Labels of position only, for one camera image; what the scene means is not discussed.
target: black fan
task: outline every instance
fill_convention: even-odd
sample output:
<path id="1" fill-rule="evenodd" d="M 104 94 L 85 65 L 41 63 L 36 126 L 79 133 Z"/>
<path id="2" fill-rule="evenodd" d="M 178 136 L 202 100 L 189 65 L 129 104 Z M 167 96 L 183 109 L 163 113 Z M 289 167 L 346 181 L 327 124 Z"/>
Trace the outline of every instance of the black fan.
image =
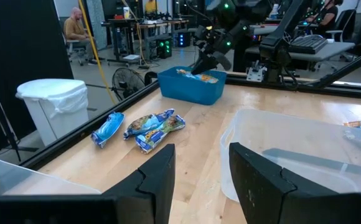
<path id="1" fill-rule="evenodd" d="M 111 82 L 113 84 L 112 90 L 120 100 L 144 88 L 143 78 L 130 68 L 118 68 Z"/>

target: computer tower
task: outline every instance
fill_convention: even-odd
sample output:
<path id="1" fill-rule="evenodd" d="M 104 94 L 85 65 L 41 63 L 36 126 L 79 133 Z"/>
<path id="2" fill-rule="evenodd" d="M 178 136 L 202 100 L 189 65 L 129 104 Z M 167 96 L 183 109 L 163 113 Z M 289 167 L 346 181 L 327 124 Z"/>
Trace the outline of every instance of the computer tower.
<path id="1" fill-rule="evenodd" d="M 177 43 L 178 43 L 177 45 L 178 47 L 190 46 L 190 33 L 189 32 L 178 33 Z"/>
<path id="2" fill-rule="evenodd" d="M 157 56 L 159 58 L 168 58 L 172 56 L 172 38 L 159 39 L 156 41 Z"/>

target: snack bag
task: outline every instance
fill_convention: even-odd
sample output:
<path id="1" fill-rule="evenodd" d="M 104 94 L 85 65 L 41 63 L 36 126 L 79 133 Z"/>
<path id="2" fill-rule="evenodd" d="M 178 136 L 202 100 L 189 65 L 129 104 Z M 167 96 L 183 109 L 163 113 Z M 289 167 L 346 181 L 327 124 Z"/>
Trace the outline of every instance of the snack bag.
<path id="1" fill-rule="evenodd" d="M 158 128 L 174 111 L 174 109 L 168 109 L 160 114 L 149 114 L 133 121 L 124 132 L 124 139 Z"/>
<path id="2" fill-rule="evenodd" d="M 99 147 L 103 148 L 107 140 L 111 138 L 124 121 L 123 113 L 112 113 L 108 116 L 106 122 L 91 134 L 92 141 Z"/>
<path id="3" fill-rule="evenodd" d="M 136 144 L 140 146 L 143 153 L 147 154 L 151 152 L 169 132 L 182 129 L 184 126 L 185 121 L 179 115 L 171 116 L 157 129 L 136 136 Z"/>
<path id="4" fill-rule="evenodd" d="M 177 69 L 176 72 L 178 74 L 183 74 L 183 76 L 185 76 L 185 77 L 193 78 L 193 79 L 200 80 L 200 81 L 207 82 L 207 83 L 217 83 L 218 82 L 217 78 L 214 78 L 210 75 L 204 75 L 204 74 L 192 75 L 190 72 L 187 72 L 183 69 Z"/>

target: bald man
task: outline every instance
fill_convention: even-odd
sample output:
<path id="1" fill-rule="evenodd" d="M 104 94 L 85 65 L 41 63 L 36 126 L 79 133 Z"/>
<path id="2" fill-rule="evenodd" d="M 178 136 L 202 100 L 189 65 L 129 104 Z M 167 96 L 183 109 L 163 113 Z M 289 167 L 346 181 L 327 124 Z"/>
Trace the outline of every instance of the bald man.
<path id="1" fill-rule="evenodd" d="M 74 7 L 71 11 L 71 16 L 64 22 L 64 34 L 67 40 L 79 40 L 80 42 L 74 43 L 74 46 L 85 46 L 88 62 L 90 64 L 96 65 L 97 62 L 93 57 L 90 38 L 83 29 L 81 19 L 82 11 L 79 8 Z"/>

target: chair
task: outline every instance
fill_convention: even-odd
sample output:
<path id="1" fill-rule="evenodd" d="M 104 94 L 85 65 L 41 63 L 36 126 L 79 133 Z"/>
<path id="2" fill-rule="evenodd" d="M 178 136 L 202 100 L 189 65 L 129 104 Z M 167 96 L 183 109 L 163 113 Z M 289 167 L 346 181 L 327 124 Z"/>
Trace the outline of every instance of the chair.
<path id="1" fill-rule="evenodd" d="M 356 13 L 354 31 L 344 42 L 355 43 L 355 47 L 361 47 L 361 13 Z"/>
<path id="2" fill-rule="evenodd" d="M 62 36 L 64 40 L 64 44 L 66 45 L 68 60 L 72 62 L 73 60 L 78 60 L 79 64 L 83 66 L 83 62 L 85 59 L 85 46 L 77 46 L 79 40 L 67 40 L 65 38 L 64 33 L 64 22 L 66 21 L 66 17 L 61 17 L 59 19 L 60 28 L 62 29 Z"/>
<path id="3" fill-rule="evenodd" d="M 355 9 L 342 11 L 335 22 L 334 30 L 328 30 L 326 31 L 326 34 L 331 34 L 331 39 L 334 39 L 335 41 L 343 42 L 344 37 L 348 37 L 352 33 L 352 21 L 355 19 L 355 13 Z"/>

